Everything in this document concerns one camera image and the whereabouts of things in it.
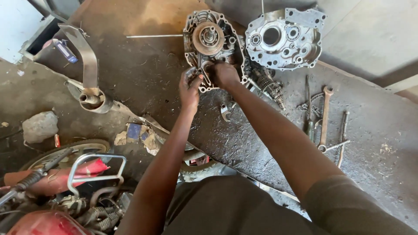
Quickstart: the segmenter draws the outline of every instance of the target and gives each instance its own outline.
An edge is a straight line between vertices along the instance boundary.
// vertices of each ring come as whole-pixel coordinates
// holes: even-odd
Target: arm
[[[163,147],[151,162],[121,221],[116,235],[161,234],[167,209],[174,195],[184,148],[199,102],[198,87],[203,76],[189,87],[189,77],[196,68],[183,72],[180,81],[181,112]]]
[[[344,175],[302,130],[245,88],[233,66],[216,64],[215,72],[216,84],[240,105],[299,200],[303,201],[314,183],[333,175]]]

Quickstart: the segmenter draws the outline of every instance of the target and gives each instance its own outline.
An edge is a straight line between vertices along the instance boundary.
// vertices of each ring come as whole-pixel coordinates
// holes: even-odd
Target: screwdriver
[[[306,129],[306,134],[309,136],[309,139],[314,141],[314,122],[312,121],[312,104],[311,104],[311,91],[309,89],[309,75],[306,76],[306,85],[308,86],[308,127]]]

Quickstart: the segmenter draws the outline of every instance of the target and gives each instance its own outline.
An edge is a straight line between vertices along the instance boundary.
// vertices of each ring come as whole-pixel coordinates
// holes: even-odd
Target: forearm
[[[242,108],[300,200],[317,181],[344,174],[302,130],[243,85],[231,86],[228,92]]]
[[[159,234],[173,198],[195,110],[182,110],[164,145],[142,176],[118,234]]]

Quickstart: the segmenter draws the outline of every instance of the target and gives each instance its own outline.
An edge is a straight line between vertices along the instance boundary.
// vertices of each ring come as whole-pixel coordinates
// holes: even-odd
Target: motorcycle
[[[83,140],[5,174],[0,185],[0,234],[113,234],[133,188],[123,185],[126,158],[110,151],[104,140]],[[104,175],[111,158],[122,164],[116,175]]]

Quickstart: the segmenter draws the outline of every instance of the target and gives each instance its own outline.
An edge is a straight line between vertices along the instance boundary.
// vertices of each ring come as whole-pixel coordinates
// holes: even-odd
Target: hand
[[[203,75],[196,77],[196,67],[191,67],[181,74],[180,78],[180,100],[181,109],[197,112],[197,105],[199,104],[199,85],[202,83]]]
[[[219,88],[228,90],[237,84],[241,84],[237,70],[231,64],[216,61],[213,70],[215,72],[214,81]]]

